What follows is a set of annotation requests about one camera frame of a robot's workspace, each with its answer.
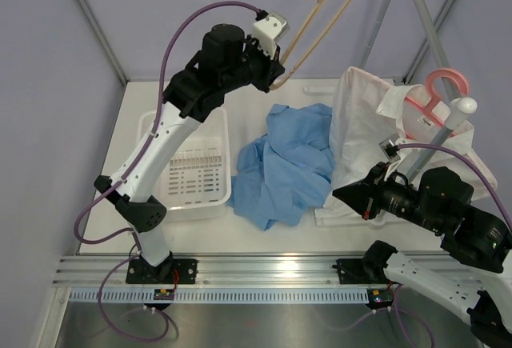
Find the blue shirt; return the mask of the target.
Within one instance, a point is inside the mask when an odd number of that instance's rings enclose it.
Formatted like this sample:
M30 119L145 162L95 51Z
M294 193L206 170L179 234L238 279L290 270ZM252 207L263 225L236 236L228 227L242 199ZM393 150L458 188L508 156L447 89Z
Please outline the blue shirt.
M238 153L228 200L234 214L260 230L296 226L310 209L323 207L335 168L329 145L332 108L275 104L267 132Z

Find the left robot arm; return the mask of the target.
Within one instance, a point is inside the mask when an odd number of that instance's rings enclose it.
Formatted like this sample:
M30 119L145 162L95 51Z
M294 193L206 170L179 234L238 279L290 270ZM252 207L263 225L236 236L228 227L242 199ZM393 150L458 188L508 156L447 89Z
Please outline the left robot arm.
M287 29L274 17L256 22L250 34L231 24L214 26L162 92L160 111L146 137L114 174L96 178L96 190L132 225L142 248L144 274L151 281L166 281L173 259L161 229L166 208L152 195L156 181L226 94L248 85L269 92L285 71L278 40Z

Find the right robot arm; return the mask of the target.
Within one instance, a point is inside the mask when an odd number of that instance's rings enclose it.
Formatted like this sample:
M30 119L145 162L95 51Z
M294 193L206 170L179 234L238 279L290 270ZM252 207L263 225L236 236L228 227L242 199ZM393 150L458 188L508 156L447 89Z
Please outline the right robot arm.
M463 287L421 267L392 245L376 241L356 265L353 278L408 286L443 306L488 347L511 345L511 232L496 216L471 204L474 188L452 170L425 172L418 188L385 176L380 162L364 179L333 196L365 220L381 212L406 220L441 239L440 247L468 267L479 282Z

